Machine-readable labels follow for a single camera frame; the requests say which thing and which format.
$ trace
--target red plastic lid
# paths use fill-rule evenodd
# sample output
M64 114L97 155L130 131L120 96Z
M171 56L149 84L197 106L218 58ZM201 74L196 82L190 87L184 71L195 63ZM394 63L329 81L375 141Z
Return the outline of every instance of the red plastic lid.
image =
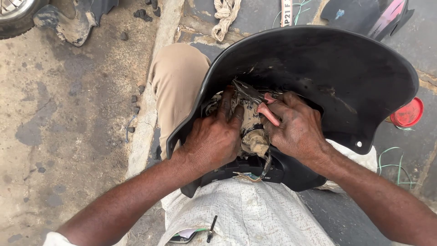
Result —
M411 102L390 115L393 124L399 127L410 127L416 124L423 114L423 102L415 97Z

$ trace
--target khaki trousers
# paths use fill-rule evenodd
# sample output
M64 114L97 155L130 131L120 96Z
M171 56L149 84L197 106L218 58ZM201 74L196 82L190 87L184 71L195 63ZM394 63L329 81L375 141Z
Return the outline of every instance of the khaki trousers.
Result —
M210 65L206 55L183 43L160 49L152 61L147 81L155 94L163 160L167 138L190 113Z

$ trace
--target pliers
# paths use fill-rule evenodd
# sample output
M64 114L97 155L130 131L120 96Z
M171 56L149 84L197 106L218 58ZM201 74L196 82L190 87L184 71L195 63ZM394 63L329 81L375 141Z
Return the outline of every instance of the pliers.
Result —
M272 98L268 92L263 95L252 86L237 79L232 80L232 85L245 99L258 105L257 113L264 114L273 125L279 126L280 121L266 105L276 101L276 99Z

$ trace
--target tire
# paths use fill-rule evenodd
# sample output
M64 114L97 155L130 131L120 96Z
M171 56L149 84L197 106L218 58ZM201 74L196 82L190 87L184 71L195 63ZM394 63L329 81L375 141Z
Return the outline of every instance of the tire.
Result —
M0 22L0 40L19 36L29 31L33 26L33 15L50 0L34 0L28 11L20 18Z

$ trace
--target hand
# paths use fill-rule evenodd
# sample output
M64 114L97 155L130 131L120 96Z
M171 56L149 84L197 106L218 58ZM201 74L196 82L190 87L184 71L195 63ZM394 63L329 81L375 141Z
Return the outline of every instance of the hand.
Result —
M272 145L314 171L320 168L316 164L332 147L322 134L320 112L310 108L293 92L281 94L267 106L282 118L277 127L267 118L261 118Z
M187 158L192 159L202 174L217 169L237 157L241 145L240 128L244 108L238 105L230 116L233 94L234 87L228 85L217 111L206 118L197 119L186 142L178 149Z

